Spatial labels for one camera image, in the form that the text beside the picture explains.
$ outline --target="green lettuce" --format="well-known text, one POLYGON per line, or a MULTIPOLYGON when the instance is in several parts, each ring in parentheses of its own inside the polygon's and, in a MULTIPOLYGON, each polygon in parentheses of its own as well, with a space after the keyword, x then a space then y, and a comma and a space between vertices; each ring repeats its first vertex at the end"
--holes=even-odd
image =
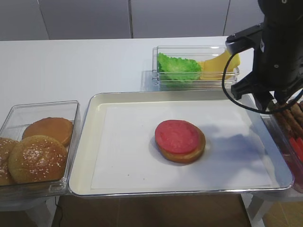
POLYGON ((168 57, 163 53, 158 54, 158 71, 162 84, 169 87, 187 88, 185 84, 198 80, 201 76, 201 66, 192 59, 168 57), (164 80, 177 80, 176 82, 164 82, 164 80))

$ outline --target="bottom bun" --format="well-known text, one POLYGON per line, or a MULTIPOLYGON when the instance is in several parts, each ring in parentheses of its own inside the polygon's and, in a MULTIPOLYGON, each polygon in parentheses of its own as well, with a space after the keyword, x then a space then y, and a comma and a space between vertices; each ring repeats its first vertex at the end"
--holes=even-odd
POLYGON ((192 162, 198 160, 204 153, 206 141, 205 141, 205 135, 203 134, 203 132, 196 126, 195 126, 195 128, 197 129, 197 131, 200 135, 200 143, 198 144, 196 149, 194 149, 192 152, 190 152, 188 154, 172 154, 170 152, 167 152, 163 148, 161 148, 158 145, 158 143, 156 142, 161 154, 169 161, 178 162, 178 163, 192 163, 192 162))

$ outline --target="sesame seed bun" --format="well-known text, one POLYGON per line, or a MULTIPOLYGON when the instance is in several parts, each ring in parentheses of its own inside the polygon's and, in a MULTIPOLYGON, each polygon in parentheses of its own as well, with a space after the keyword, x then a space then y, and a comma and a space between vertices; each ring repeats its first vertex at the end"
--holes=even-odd
POLYGON ((72 122, 65 118, 48 117, 29 125, 23 132, 22 139, 44 135, 55 138, 65 147, 69 145, 72 134, 72 122))
POLYGON ((23 139, 9 156, 9 171, 16 183, 52 181, 62 178, 67 151, 56 139, 31 136, 23 139))
POLYGON ((15 145, 16 140, 0 137, 0 185, 14 184, 14 180, 9 173, 8 160, 9 155, 15 145))

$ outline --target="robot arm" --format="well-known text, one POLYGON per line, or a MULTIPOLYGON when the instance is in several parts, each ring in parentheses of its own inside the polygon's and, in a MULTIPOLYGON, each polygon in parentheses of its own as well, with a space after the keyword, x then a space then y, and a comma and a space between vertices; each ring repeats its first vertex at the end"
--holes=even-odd
POLYGON ((284 104, 303 88, 303 0, 258 0, 264 22, 231 35, 231 54, 254 49, 252 72, 232 85, 236 100, 251 93, 257 108, 265 111, 274 97, 284 104))

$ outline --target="baking tray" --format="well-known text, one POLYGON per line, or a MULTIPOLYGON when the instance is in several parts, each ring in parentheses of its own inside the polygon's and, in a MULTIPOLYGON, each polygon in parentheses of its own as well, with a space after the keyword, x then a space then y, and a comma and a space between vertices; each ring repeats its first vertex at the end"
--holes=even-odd
MULTIPOLYGON (((248 96, 242 102, 253 105, 248 96)), ((292 183, 260 115, 221 90, 200 90, 92 97, 69 187, 78 196, 150 196, 282 190, 292 183), (176 164, 159 153, 154 130, 167 119, 187 120, 205 133, 198 161, 176 164)))

